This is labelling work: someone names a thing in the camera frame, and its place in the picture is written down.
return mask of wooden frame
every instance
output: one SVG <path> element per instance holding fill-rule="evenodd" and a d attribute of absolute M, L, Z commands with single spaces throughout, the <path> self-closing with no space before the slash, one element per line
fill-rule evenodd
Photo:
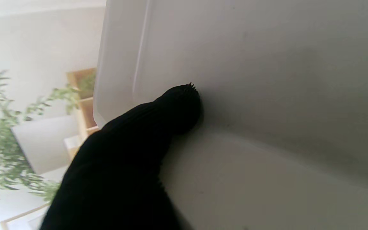
<path fill-rule="evenodd" d="M 9 230 L 9 228 L 8 228 L 8 223 L 9 223 L 9 222 L 14 221 L 14 220 L 16 220 L 16 219 L 18 219 L 18 218 L 24 217 L 24 216 L 26 216 L 26 215 L 29 215 L 29 214 L 31 214 L 31 213 L 34 213 L 34 212 L 36 212 L 36 211 L 38 211 L 38 210 L 41 210 L 42 208 L 48 207 L 49 205 L 50 205 L 49 203 L 46 203 L 46 204 L 44 204 L 44 205 L 42 205 L 42 206 L 40 206 L 40 207 L 34 208 L 34 209 L 30 210 L 30 211 L 24 212 L 24 213 L 19 214 L 19 215 L 17 215 L 17 216 L 14 216 L 14 217 L 11 217 L 11 218 L 6 219 L 6 220 L 4 220 L 4 221 L 1 221 L 1 222 L 0 222 L 0 224 L 1 224 L 1 228 L 2 228 L 3 230 Z"/>

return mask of white plastic container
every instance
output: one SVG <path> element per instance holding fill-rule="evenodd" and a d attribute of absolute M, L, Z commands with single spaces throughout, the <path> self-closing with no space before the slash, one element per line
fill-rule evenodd
<path fill-rule="evenodd" d="M 98 126 L 189 82 L 162 178 L 194 229 L 368 229 L 368 1 L 109 0 Z"/>

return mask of plant leaf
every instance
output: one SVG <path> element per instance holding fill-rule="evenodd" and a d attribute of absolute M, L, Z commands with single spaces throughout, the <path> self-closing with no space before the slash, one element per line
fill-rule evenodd
<path fill-rule="evenodd" d="M 9 190 L 19 190 L 19 189 L 16 189 L 16 188 L 9 187 L 8 185 L 4 185 L 4 187 L 9 189 Z"/>

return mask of white wall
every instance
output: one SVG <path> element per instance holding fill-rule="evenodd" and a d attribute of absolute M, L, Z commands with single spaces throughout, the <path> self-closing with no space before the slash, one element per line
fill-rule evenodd
<path fill-rule="evenodd" d="M 0 16 L 105 6 L 106 0 L 0 0 Z"/>
<path fill-rule="evenodd" d="M 13 108 L 63 87 L 65 72 L 97 65 L 103 17 L 104 8 L 0 17 L 0 70 L 12 78 L 6 90 Z M 63 115 L 63 103 L 55 103 L 43 118 Z M 1 191 L 0 221 L 42 204 L 26 189 Z"/>

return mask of wooden shelf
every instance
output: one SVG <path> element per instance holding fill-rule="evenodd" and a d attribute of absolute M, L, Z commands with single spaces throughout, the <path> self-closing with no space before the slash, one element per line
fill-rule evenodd
<path fill-rule="evenodd" d="M 69 84 L 72 87 L 74 87 L 76 89 L 79 89 L 80 80 L 82 80 L 84 77 L 90 76 L 92 74 L 96 74 L 96 68 L 90 68 L 90 69 L 86 69 L 86 70 L 78 70 L 78 71 L 74 71 L 74 72 L 67 72 L 66 77 L 67 77 L 67 80 L 68 80 Z M 92 97 L 92 96 L 93 95 L 81 96 L 81 94 L 79 94 L 80 99 L 85 99 L 85 98 L 89 98 L 89 97 Z"/>
<path fill-rule="evenodd" d="M 78 88 L 78 83 L 86 76 L 90 76 L 96 73 L 96 68 L 86 69 L 86 70 L 79 70 L 74 72 L 66 73 L 67 80 L 69 84 L 76 88 Z M 88 138 L 91 134 L 98 131 L 99 128 L 93 119 L 93 95 L 90 97 L 83 97 L 79 94 L 78 106 L 79 109 L 74 111 L 76 116 L 76 120 L 78 123 L 79 129 L 79 140 L 80 143 L 83 143 L 86 138 Z"/>

